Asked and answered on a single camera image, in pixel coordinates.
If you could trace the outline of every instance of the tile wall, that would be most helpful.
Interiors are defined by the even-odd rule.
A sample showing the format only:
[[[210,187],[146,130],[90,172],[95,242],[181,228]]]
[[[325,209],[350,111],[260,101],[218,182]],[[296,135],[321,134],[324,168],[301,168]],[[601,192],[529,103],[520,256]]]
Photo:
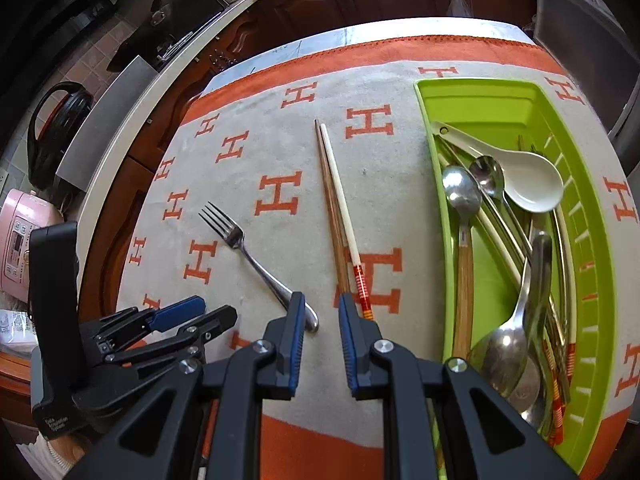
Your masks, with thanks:
[[[120,44],[132,32],[133,27],[126,20],[118,15],[113,16],[81,46],[72,51],[49,80],[44,83],[31,102],[27,113],[14,130],[0,157],[0,169],[7,172],[4,184],[0,189],[0,206],[13,188],[27,192],[34,189],[27,178],[27,127],[31,115],[44,93],[61,81],[76,81],[82,83],[93,94],[95,103],[116,78],[116,73],[107,72],[107,65]],[[40,133],[44,121],[64,95],[64,92],[55,92],[40,109],[36,119],[36,136]]]

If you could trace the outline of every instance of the fork tines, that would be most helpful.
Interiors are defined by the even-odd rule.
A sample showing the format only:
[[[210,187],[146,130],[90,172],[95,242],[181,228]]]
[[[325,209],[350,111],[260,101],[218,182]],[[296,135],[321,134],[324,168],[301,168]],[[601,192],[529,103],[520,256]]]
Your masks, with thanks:
[[[209,205],[205,205],[202,208],[202,213],[198,213],[200,218],[202,218],[209,227],[217,232],[221,238],[227,238],[237,224],[215,204],[212,204],[211,202],[207,202],[207,204]]]

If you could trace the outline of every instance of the white spoon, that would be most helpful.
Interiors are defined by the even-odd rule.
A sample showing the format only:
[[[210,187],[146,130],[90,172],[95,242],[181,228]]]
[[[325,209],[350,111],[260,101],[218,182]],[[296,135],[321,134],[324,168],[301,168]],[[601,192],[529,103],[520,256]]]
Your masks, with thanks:
[[[546,213],[562,200],[562,177],[545,157],[496,148],[440,121],[431,121],[431,128],[434,134],[473,158],[490,155],[497,160],[504,172],[504,190],[521,209]]]

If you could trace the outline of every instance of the kettle handle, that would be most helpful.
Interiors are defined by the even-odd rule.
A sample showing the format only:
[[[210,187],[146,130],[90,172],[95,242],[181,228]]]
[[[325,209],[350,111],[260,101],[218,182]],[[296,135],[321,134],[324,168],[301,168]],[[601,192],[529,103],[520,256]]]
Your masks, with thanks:
[[[84,90],[84,87],[80,83],[76,83],[75,81],[63,81],[53,85],[42,96],[42,99],[40,99],[40,102],[33,111],[33,114],[31,114],[29,127],[27,128],[27,158],[30,165],[32,161],[35,161],[39,151],[38,139],[36,139],[36,118],[38,117],[38,112],[44,106],[44,103],[47,101],[47,99],[51,97],[53,92],[57,92],[58,90],[63,90],[68,94],[75,94],[76,92]]]

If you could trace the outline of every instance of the wall outlet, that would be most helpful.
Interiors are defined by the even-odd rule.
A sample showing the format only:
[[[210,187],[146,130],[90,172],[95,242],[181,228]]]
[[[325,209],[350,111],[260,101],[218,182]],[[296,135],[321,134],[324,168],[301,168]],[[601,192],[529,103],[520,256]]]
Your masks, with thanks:
[[[7,170],[0,168],[0,193],[2,193],[2,188],[4,188],[4,183],[6,182],[6,177],[9,173]]]

